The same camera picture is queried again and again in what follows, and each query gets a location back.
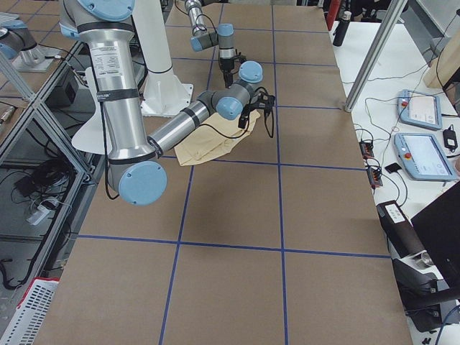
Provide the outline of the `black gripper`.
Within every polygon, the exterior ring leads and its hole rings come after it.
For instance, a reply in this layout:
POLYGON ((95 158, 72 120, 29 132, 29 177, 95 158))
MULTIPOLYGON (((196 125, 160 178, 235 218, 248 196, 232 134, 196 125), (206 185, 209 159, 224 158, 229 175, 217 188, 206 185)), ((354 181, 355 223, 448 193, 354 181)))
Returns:
POLYGON ((219 58, 219 67, 221 72, 224 75, 225 86, 231 86, 233 83, 233 69, 234 69, 234 59, 230 58, 219 58))
POLYGON ((252 105, 251 104, 247 104, 242 112, 241 112, 241 115, 239 117, 239 122, 238 122, 238 127, 240 129, 246 129, 247 127, 247 123, 249 121, 249 115, 252 111, 252 105))

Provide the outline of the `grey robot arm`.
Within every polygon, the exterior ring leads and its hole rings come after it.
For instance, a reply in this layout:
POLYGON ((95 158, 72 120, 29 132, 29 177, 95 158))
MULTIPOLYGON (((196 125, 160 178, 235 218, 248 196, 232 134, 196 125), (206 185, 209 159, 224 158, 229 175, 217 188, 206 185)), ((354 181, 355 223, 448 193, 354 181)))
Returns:
POLYGON ((61 1, 62 33, 87 44, 101 112, 106 189, 145 206, 165 191, 158 159, 207 118, 245 118, 261 99, 262 66, 243 63, 221 91, 192 99, 174 74, 158 1, 61 1))
POLYGON ((217 27, 212 19, 204 14, 203 7, 217 1, 184 1, 184 10, 188 15, 192 36, 190 44, 195 52, 218 48, 218 66, 224 78, 226 88, 234 81, 235 62, 240 58, 234 46, 234 28, 232 24, 223 23, 217 27))

